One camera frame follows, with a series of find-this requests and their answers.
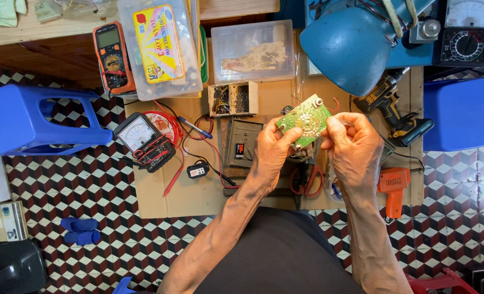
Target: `hand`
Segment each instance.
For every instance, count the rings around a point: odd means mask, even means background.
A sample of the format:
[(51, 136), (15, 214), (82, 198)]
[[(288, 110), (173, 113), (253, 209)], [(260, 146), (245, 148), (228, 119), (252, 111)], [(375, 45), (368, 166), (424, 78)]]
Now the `hand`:
[[(346, 127), (338, 119), (350, 121), (354, 127)], [(328, 117), (325, 122), (327, 129), (322, 131), (325, 138), (320, 148), (333, 158), (340, 188), (348, 194), (362, 194), (370, 199), (371, 194), (376, 194), (382, 137), (363, 114), (343, 112)]]
[(268, 192), (276, 187), (285, 158), (295, 153), (291, 144), (302, 135), (302, 129), (299, 127), (282, 134), (276, 125), (279, 119), (280, 117), (270, 120), (258, 134), (253, 166), (249, 173), (254, 180), (264, 185)]

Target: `red plastic stool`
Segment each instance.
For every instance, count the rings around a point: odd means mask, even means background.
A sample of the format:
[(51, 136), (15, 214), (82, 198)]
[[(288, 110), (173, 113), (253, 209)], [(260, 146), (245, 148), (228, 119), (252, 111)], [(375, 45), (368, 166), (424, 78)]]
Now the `red plastic stool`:
[(415, 279), (407, 277), (407, 281), (415, 294), (427, 294), (428, 290), (453, 288), (453, 294), (478, 294), (457, 273), (449, 268), (444, 268), (445, 275), (434, 279)]

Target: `digital multimeter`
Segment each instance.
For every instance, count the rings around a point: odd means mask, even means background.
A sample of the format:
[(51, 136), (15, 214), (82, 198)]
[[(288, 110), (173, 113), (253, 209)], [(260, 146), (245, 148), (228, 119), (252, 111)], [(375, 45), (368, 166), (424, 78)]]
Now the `digital multimeter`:
[(93, 42), (106, 90), (112, 90), (112, 94), (136, 90), (122, 25), (119, 22), (112, 22), (95, 28)]
[(150, 173), (161, 168), (176, 153), (171, 141), (140, 112), (131, 114), (113, 134), (133, 153), (139, 162), (137, 165)]

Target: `multimeter display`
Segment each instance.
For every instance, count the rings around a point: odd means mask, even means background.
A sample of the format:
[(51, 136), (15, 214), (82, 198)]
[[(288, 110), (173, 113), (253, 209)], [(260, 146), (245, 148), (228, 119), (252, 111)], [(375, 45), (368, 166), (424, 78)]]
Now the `multimeter display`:
[(99, 48), (104, 48), (109, 45), (113, 45), (120, 42), (120, 37), (118, 36), (118, 30), (113, 29), (107, 32), (103, 32), (96, 37), (96, 41), (99, 44)]
[(118, 137), (122, 139), (123, 143), (126, 143), (127, 148), (131, 150), (131, 152), (134, 152), (147, 141), (151, 140), (153, 134), (154, 131), (147, 125), (147, 122), (139, 116), (118, 133)]

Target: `small drawer box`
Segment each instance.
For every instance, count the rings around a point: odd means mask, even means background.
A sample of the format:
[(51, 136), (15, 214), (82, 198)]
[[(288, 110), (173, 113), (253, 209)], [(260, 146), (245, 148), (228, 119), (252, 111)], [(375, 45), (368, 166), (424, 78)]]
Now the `small drawer box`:
[(258, 83), (210, 85), (207, 90), (212, 117), (258, 114)]

